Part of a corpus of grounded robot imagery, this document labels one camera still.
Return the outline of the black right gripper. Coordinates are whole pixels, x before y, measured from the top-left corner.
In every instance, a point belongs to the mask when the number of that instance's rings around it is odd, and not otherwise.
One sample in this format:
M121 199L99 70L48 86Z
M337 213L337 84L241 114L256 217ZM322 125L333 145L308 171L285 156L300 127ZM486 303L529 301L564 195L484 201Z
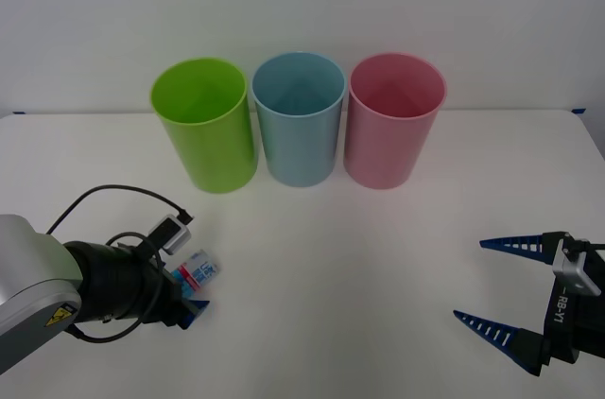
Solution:
M484 239L479 241L479 246L555 268L565 259L565 238L566 232L547 232ZM580 353L604 358L604 293L596 297L579 295L556 280L544 318L544 335L458 310L453 314L476 335L534 376L539 376L542 367L549 363L545 360L545 340L549 356L560 361L574 364Z

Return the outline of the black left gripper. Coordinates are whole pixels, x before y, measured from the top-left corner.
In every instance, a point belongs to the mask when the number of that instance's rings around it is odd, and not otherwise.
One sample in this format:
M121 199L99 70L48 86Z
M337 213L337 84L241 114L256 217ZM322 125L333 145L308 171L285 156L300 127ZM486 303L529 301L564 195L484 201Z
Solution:
M158 270L155 260L148 260L149 272L145 273L141 317L142 324L162 323L166 327L188 329L210 304L206 300L189 300L182 296L182 285L173 275Z

